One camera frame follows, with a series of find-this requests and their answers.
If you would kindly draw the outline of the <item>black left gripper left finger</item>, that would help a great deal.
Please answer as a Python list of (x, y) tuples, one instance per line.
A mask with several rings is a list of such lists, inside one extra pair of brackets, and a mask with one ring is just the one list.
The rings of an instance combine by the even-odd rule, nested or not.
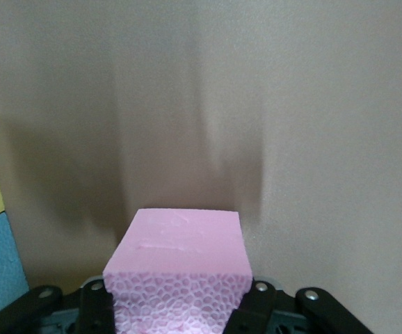
[(114, 333), (113, 297), (101, 276), (64, 294), (53, 285), (31, 289), (0, 310), (0, 333)]

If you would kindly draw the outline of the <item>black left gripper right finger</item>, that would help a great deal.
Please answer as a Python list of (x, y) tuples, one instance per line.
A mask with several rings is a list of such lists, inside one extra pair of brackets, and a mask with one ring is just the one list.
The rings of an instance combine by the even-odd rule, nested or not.
[(306, 287), (289, 296), (274, 280), (254, 278), (226, 333), (371, 333), (333, 295)]

